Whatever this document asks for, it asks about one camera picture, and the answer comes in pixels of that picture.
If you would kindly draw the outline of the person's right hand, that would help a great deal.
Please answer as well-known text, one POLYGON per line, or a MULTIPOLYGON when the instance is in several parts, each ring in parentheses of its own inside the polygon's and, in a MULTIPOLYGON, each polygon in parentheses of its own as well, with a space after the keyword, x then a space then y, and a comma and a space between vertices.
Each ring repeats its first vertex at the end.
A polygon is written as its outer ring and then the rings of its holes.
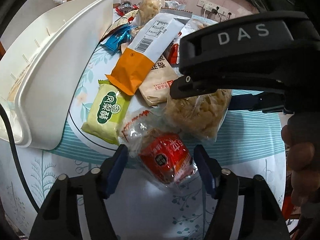
POLYGON ((289 146, 287 165, 292 170, 291 199, 305 218, 319 213, 319 119, 311 115, 293 115, 281 130, 289 146))

